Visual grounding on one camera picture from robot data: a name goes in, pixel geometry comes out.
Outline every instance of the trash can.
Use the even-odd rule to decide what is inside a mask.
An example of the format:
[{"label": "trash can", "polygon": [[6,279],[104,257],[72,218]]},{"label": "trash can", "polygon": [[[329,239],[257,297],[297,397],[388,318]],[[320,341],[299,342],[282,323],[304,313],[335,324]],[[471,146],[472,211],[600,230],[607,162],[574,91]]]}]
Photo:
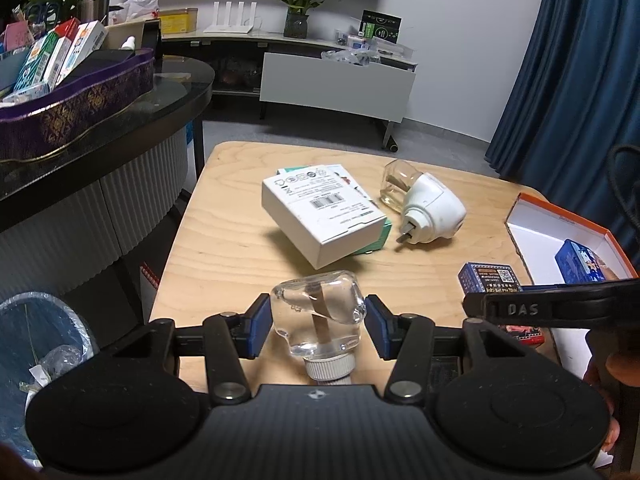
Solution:
[{"label": "trash can", "polygon": [[50,294],[25,292],[0,303],[0,442],[37,466],[24,431],[27,398],[41,387],[34,374],[44,368],[40,381],[55,380],[97,351],[85,323]]}]

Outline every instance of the light wood tabletop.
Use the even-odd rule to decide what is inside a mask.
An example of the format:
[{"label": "light wood tabletop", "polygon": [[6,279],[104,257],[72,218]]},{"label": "light wood tabletop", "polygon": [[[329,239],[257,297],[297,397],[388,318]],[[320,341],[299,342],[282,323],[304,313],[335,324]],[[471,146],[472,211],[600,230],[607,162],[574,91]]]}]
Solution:
[{"label": "light wood tabletop", "polygon": [[[525,267],[504,225],[520,192],[535,190],[464,171],[418,164],[439,178],[464,203],[464,224],[451,240],[396,243],[399,214],[380,202],[383,168],[392,158],[304,146],[224,142],[216,146],[200,176],[167,261],[152,319],[169,317],[177,326],[201,324],[213,314],[244,312],[262,292],[280,282],[328,270],[348,269],[362,293],[377,294],[395,314],[414,312],[438,325],[461,326],[463,291],[458,272],[466,262],[508,264],[523,284]],[[381,251],[348,256],[321,270],[292,245],[260,206],[262,180],[278,168],[341,164],[375,199],[394,227]],[[379,359],[362,327],[356,349],[355,383],[382,390],[394,362]],[[242,361],[249,384],[309,384],[302,360],[288,353],[273,329],[260,357]],[[180,378],[206,391],[204,358],[182,358]]]}]

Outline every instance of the tile floor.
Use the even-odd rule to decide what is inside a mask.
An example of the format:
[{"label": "tile floor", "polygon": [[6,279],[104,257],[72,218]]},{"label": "tile floor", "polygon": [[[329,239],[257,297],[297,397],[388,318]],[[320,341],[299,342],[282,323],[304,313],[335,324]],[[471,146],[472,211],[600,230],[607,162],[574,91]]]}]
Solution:
[{"label": "tile floor", "polygon": [[[267,117],[261,121],[258,118],[259,111],[257,99],[215,97],[205,114],[206,156],[217,144],[226,140],[279,142],[393,155],[497,177],[484,161],[487,143],[436,126],[411,121],[409,125],[397,128],[394,139],[399,149],[392,154],[382,150],[382,133],[368,118],[313,108],[269,105]],[[184,187],[193,189],[193,144],[190,144],[188,156],[190,170]],[[124,257],[134,283],[138,283],[138,268],[143,261],[158,276],[162,275],[176,230],[175,221],[169,216],[165,217],[138,247]],[[86,319],[100,346],[120,338],[135,325],[133,312],[111,268],[71,291],[63,299]]]}]

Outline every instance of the yellow box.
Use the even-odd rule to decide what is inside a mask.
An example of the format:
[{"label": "yellow box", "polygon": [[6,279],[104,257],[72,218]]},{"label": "yellow box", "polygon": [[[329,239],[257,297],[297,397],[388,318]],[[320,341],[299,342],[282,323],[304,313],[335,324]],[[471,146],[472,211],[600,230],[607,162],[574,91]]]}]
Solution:
[{"label": "yellow box", "polygon": [[158,16],[163,34],[193,32],[196,30],[198,21],[198,9],[190,7],[188,9],[161,10]]}]

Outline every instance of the curtain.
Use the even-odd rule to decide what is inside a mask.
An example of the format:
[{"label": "curtain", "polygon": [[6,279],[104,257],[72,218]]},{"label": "curtain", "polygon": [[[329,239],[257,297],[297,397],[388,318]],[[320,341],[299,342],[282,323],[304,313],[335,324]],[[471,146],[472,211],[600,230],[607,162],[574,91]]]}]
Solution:
[{"label": "curtain", "polygon": [[[640,0],[542,0],[486,152],[501,178],[610,229],[636,268],[638,243],[610,190],[606,159],[611,146],[640,146],[639,53]],[[616,178],[632,200],[640,158],[619,156]]]}]

